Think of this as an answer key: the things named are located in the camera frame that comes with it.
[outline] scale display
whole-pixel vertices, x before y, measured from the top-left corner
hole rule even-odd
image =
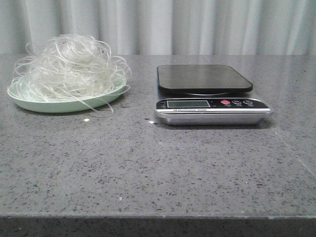
[[[168,108],[205,108],[210,107],[207,100],[167,100]]]

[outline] red button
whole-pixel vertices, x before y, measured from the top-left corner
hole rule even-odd
[[[230,101],[228,101],[228,100],[222,100],[221,103],[224,104],[224,105],[228,105],[228,104],[230,104]]]

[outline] white curtain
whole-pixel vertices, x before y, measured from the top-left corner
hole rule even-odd
[[[316,0],[0,0],[0,53],[72,32],[113,54],[315,55]]]

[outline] button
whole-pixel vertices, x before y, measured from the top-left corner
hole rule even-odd
[[[240,105],[241,101],[239,101],[239,100],[232,100],[232,103],[235,104],[235,105]]]
[[[221,103],[224,104],[224,105],[229,105],[229,104],[230,104],[230,101],[228,101],[228,100],[222,100]]]
[[[244,100],[243,103],[247,105],[252,105],[253,102],[251,100]]]

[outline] black weighing platform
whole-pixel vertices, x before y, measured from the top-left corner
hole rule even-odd
[[[272,109],[226,65],[157,67],[155,114],[170,125],[258,124]]]

